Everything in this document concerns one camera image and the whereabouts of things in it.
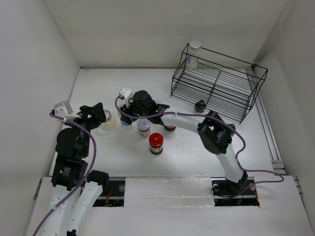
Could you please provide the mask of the round clear glass jar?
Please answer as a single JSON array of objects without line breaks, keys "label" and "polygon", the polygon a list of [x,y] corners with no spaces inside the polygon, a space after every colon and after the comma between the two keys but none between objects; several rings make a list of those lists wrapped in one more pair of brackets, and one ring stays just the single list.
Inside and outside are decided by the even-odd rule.
[{"label": "round clear glass jar", "polygon": [[100,125],[100,128],[103,131],[111,131],[117,126],[116,118],[112,115],[109,110],[104,110],[105,113],[105,122]]}]

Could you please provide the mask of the white lid jar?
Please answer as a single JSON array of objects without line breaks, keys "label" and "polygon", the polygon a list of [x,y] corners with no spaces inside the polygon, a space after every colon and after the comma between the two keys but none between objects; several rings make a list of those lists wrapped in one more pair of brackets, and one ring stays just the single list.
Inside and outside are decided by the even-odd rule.
[{"label": "white lid jar", "polygon": [[138,133],[143,137],[148,137],[151,133],[148,119],[139,119],[137,122]]}]

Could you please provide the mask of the blue label spice jar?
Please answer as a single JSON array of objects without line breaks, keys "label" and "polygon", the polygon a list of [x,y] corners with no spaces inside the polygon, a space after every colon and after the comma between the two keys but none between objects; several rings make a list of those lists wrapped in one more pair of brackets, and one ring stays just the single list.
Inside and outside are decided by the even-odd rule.
[{"label": "blue label spice jar", "polygon": [[128,117],[121,117],[120,121],[123,126],[131,126],[133,124],[133,120]]}]

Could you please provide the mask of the red lid sauce jar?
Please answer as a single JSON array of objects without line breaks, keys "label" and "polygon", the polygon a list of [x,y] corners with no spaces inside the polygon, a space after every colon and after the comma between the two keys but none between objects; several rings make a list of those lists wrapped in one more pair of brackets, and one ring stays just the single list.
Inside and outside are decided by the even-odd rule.
[{"label": "red lid sauce jar", "polygon": [[168,132],[173,132],[175,129],[176,129],[176,126],[168,126],[168,125],[165,125],[164,126],[164,129]]},{"label": "red lid sauce jar", "polygon": [[150,152],[154,155],[161,154],[163,151],[164,138],[160,133],[153,133],[149,136]]}]

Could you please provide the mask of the black cap white spice bottle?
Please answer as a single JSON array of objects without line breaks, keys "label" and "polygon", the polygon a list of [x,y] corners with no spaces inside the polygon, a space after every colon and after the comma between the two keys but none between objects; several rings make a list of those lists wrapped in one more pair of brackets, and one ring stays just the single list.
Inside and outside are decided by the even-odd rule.
[{"label": "black cap white spice bottle", "polygon": [[204,100],[199,100],[198,102],[195,103],[194,105],[194,110],[197,113],[203,113],[206,110],[206,104]]}]

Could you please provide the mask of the silver lid spice jar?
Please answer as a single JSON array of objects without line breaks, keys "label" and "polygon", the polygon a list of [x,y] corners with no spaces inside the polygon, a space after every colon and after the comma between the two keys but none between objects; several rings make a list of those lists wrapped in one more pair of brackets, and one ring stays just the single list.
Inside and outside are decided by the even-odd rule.
[{"label": "silver lid spice jar", "polygon": [[196,69],[199,53],[201,49],[201,43],[198,40],[193,40],[188,45],[187,50],[187,68],[188,69]]}]

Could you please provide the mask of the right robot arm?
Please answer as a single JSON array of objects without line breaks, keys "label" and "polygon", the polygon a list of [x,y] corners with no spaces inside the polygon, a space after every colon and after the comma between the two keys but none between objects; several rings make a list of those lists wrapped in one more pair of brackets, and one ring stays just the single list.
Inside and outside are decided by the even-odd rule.
[{"label": "right robot arm", "polygon": [[122,88],[118,98],[124,101],[123,105],[116,107],[123,125],[129,126],[136,120],[146,118],[171,131],[178,127],[198,134],[205,149],[216,155],[222,165],[226,177],[224,186],[228,193],[238,194],[245,189],[248,175],[237,163],[232,146],[235,129],[216,112],[194,115],[171,111],[170,106],[155,102],[145,90],[132,92]]}]

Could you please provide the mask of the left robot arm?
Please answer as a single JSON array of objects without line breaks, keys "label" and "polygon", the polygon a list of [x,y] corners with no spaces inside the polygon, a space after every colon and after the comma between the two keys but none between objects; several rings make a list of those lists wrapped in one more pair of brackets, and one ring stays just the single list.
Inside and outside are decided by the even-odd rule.
[{"label": "left robot arm", "polygon": [[74,113],[68,101],[56,104],[49,114],[67,128],[57,135],[57,154],[51,184],[49,212],[34,231],[44,236],[77,236],[95,201],[109,191],[109,175],[93,170],[88,164],[90,145],[96,149],[91,131],[106,122],[101,102],[94,106],[81,106]]}]

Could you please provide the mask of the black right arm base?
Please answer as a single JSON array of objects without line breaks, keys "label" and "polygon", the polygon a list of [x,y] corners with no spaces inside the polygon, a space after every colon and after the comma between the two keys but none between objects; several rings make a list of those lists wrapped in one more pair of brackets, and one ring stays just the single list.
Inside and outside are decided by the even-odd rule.
[{"label": "black right arm base", "polygon": [[224,200],[224,198],[229,198],[240,193],[245,187],[254,183],[253,177],[249,177],[241,189],[233,187],[233,183],[228,183],[224,177],[211,178],[211,183],[210,193],[214,196],[214,205],[216,207],[260,206],[259,197],[254,187],[251,187],[233,199]]}]

